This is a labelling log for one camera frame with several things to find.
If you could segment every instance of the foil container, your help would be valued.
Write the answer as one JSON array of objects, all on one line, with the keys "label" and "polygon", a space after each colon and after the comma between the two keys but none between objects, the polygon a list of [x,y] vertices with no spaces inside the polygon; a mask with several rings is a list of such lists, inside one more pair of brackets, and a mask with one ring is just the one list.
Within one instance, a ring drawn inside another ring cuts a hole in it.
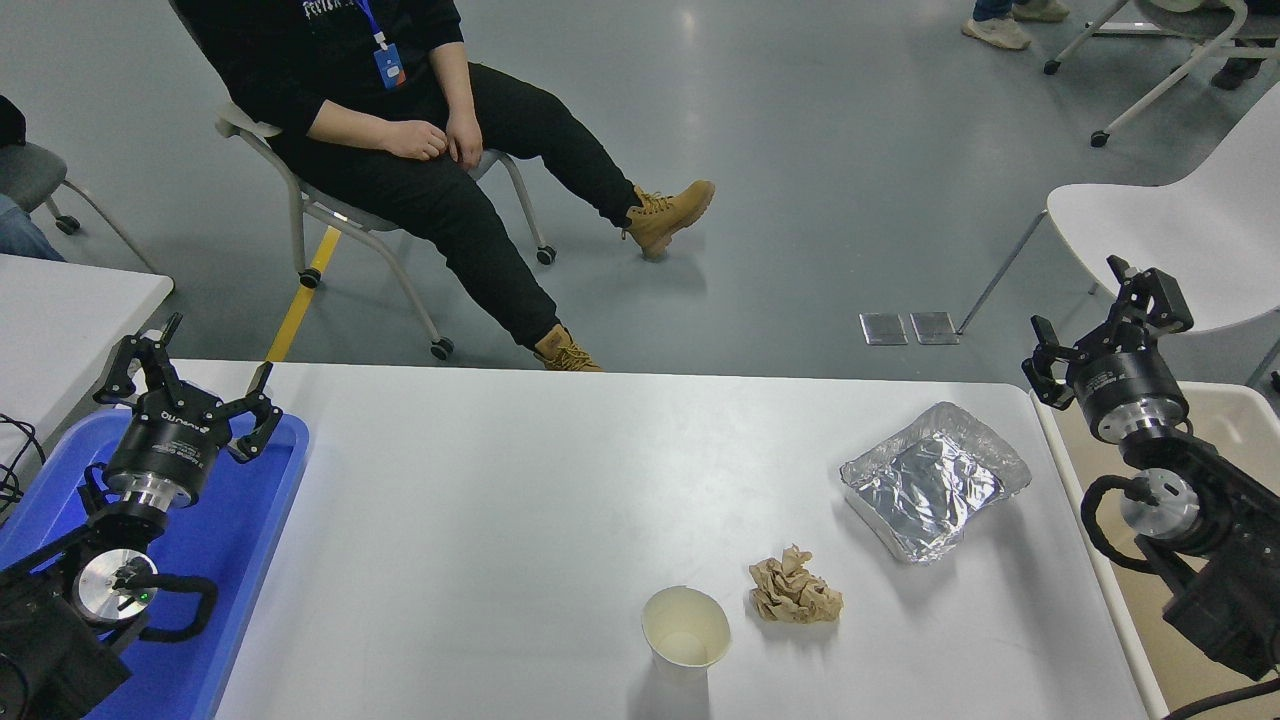
[{"label": "foil container", "polygon": [[979,510],[1032,482],[1018,452],[950,402],[840,468],[845,500],[902,562],[928,564],[955,547]]}]

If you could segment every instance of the sneaker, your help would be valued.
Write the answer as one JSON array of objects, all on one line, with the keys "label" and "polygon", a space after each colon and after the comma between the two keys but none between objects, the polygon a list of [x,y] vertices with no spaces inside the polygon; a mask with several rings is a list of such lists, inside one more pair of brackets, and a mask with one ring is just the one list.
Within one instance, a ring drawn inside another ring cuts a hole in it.
[{"label": "sneaker", "polygon": [[577,373],[603,373],[604,368],[595,364],[585,350],[573,342],[564,325],[556,325],[547,337],[534,346],[534,355],[548,370],[571,370]]},{"label": "sneaker", "polygon": [[645,260],[660,258],[671,245],[671,236],[694,224],[712,204],[716,186],[710,181],[695,181],[676,196],[645,192],[635,188],[640,205],[627,210],[631,220],[622,229],[622,237],[631,234]]},{"label": "sneaker", "polygon": [[1009,15],[982,22],[969,18],[960,32],[1002,50],[1027,50],[1032,44],[1032,38]]},{"label": "sneaker", "polygon": [[1210,83],[1220,90],[1236,90],[1244,81],[1257,77],[1262,60],[1254,58],[1231,58],[1222,69],[1213,74]]},{"label": "sneaker", "polygon": [[1014,4],[1014,19],[1025,23],[1060,23],[1071,14],[1070,8],[1057,0],[1029,0]]}]

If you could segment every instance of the black cable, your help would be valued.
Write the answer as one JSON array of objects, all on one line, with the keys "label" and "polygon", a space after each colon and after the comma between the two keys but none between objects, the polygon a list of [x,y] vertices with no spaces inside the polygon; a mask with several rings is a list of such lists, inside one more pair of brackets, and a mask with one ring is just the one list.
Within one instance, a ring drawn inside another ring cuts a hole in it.
[{"label": "black cable", "polygon": [[1102,527],[1098,525],[1098,506],[1102,503],[1102,496],[1112,489],[1123,489],[1125,495],[1130,495],[1134,498],[1139,493],[1147,492],[1146,486],[1138,480],[1121,478],[1120,475],[1102,475],[1089,486],[1089,489],[1084,491],[1084,500],[1080,501],[1080,523],[1084,525],[1084,532],[1089,536],[1089,542],[1093,543],[1093,547],[1098,548],[1098,552],[1106,556],[1107,560],[1129,570],[1155,575],[1156,569],[1151,562],[1129,557],[1116,550],[1111,544],[1111,541],[1107,539],[1107,534],[1102,532]]},{"label": "black cable", "polygon": [[200,605],[196,606],[196,616],[191,624],[179,630],[161,630],[146,628],[138,634],[138,639],[146,642],[179,643],[191,639],[205,632],[218,605],[218,584],[209,578],[198,575],[169,575],[165,573],[138,573],[128,580],[116,583],[118,589],[148,589],[169,591],[177,593],[192,593],[200,596]]},{"label": "black cable", "polygon": [[27,454],[27,450],[31,447],[36,448],[36,454],[40,455],[41,465],[45,464],[47,456],[45,455],[44,446],[40,445],[38,439],[36,439],[35,425],[24,420],[10,418],[4,413],[0,413],[0,424],[13,425],[27,438],[27,441],[22,443],[22,447],[18,448],[18,454],[14,455],[13,460],[8,465],[0,462],[0,510],[4,510],[22,500],[23,492],[22,488],[18,487],[18,474],[15,469],[18,468],[18,464],[22,462],[22,457]]},{"label": "black cable", "polygon": [[18,682],[22,683],[22,705],[18,706],[18,714],[15,716],[17,720],[22,720],[27,716],[27,703],[31,702],[31,683],[27,680],[27,673],[14,659],[9,657],[4,652],[0,652],[0,660],[4,660],[10,667],[13,667],[14,673],[18,674]]},{"label": "black cable", "polygon": [[[1276,662],[1275,644],[1280,641],[1280,630],[1271,635],[1271,639],[1266,642],[1265,647],[1267,650],[1267,662],[1275,667],[1276,675],[1280,675],[1280,664]],[[1178,710],[1165,715],[1165,720],[1187,720],[1193,715],[1199,715],[1207,710],[1213,710],[1215,707],[1222,707],[1224,705],[1230,705],[1233,702],[1240,702],[1243,700],[1251,700],[1254,697],[1261,697],[1267,693],[1274,693],[1280,691],[1280,676],[1274,680],[1267,680],[1266,683],[1258,683],[1256,685],[1249,685],[1247,688],[1238,688],[1234,691],[1228,691],[1225,693],[1219,693],[1210,696],[1196,702],[1189,702]]]},{"label": "black cable", "polygon": [[20,432],[22,434],[27,436],[27,439],[31,442],[31,445],[33,445],[36,447],[36,455],[40,455],[40,464],[41,465],[45,464],[45,461],[49,457],[45,455],[45,447],[42,445],[40,445],[38,439],[36,439],[36,425],[32,425],[31,423],[28,423],[26,420],[15,420],[15,419],[10,418],[9,415],[5,415],[4,413],[0,413],[0,421],[4,421],[6,424],[10,424],[10,425],[18,428],[18,432]]},{"label": "black cable", "polygon": [[1247,688],[1239,688],[1234,691],[1228,691],[1225,693],[1219,693],[1215,696],[1206,697],[1203,700],[1197,700],[1179,707],[1178,710],[1165,715],[1165,720],[1187,720],[1192,715],[1199,715],[1206,710],[1213,710],[1215,707],[1222,707],[1224,705],[1230,705],[1233,702],[1240,702],[1242,700],[1249,700],[1253,697],[1265,696],[1267,693],[1274,693],[1280,691],[1280,678],[1274,680],[1267,680],[1266,683],[1258,683],[1256,685],[1249,685]]}]

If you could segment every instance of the white paper cup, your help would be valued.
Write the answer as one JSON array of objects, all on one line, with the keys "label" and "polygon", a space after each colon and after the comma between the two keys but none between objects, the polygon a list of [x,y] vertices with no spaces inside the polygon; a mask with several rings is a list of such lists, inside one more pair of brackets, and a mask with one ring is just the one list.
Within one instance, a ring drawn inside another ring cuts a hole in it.
[{"label": "white paper cup", "polygon": [[650,597],[640,626],[654,662],[671,678],[698,678],[728,651],[728,618],[719,603],[684,585]]}]

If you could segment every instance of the brown crumpled paper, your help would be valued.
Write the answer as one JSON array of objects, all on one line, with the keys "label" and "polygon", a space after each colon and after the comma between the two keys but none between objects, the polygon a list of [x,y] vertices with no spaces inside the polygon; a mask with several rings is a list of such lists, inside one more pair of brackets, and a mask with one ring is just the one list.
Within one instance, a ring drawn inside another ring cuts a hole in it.
[{"label": "brown crumpled paper", "polygon": [[751,565],[751,602],[765,620],[783,623],[819,623],[840,618],[845,598],[827,587],[827,582],[804,569],[812,552],[796,546],[782,553],[782,561],[769,557]]}]

